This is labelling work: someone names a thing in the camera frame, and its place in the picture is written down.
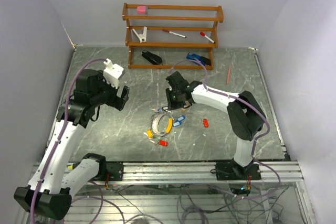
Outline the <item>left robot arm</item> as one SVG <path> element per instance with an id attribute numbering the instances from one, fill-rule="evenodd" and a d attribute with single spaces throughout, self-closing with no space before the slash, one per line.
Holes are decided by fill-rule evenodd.
<path id="1" fill-rule="evenodd" d="M 88 153 L 65 175 L 71 153 L 89 122 L 97 121 L 101 106 L 121 111 L 128 100 L 129 87 L 117 95 L 124 75 L 122 67 L 104 70 L 83 69 L 70 87 L 70 98 L 59 107 L 52 139 L 33 177 L 25 187 L 17 187 L 14 199 L 32 216 L 61 220 L 72 198 L 88 181 L 105 180 L 106 158 Z"/>

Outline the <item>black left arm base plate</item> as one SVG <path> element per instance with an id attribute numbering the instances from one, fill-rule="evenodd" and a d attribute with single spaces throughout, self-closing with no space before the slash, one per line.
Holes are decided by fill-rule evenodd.
<path id="1" fill-rule="evenodd" d="M 107 162 L 108 181 L 122 181 L 124 165 L 122 162 Z"/>

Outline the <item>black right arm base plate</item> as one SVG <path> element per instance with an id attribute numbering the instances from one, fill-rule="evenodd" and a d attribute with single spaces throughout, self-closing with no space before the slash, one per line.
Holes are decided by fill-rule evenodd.
<path id="1" fill-rule="evenodd" d="M 217 180 L 260 180 L 261 174 L 259 165 L 251 162 L 246 167 L 241 167 L 235 161 L 216 162 L 215 168 L 210 170 L 216 175 Z"/>

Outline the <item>large keyring with keys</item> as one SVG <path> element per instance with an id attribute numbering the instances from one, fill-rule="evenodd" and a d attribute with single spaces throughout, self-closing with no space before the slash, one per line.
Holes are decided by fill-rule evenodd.
<path id="1" fill-rule="evenodd" d="M 164 138 L 173 128 L 174 117 L 171 115 L 171 111 L 167 106 L 164 106 L 152 114 L 149 122 L 149 128 L 144 133 L 148 140 L 156 145 L 162 147 L 168 147 L 169 143 Z"/>

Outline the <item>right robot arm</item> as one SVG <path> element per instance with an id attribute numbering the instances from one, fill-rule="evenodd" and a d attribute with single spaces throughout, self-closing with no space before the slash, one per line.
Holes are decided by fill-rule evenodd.
<path id="1" fill-rule="evenodd" d="M 200 81 L 189 83 L 176 71 L 166 77 L 169 88 L 166 98 L 169 110 L 186 108 L 192 104 L 208 105 L 226 112 L 233 132 L 237 136 L 235 163 L 231 167 L 236 179 L 244 179 L 253 163 L 254 141 L 266 124 L 266 116 L 251 92 L 225 93 L 206 86 Z"/>

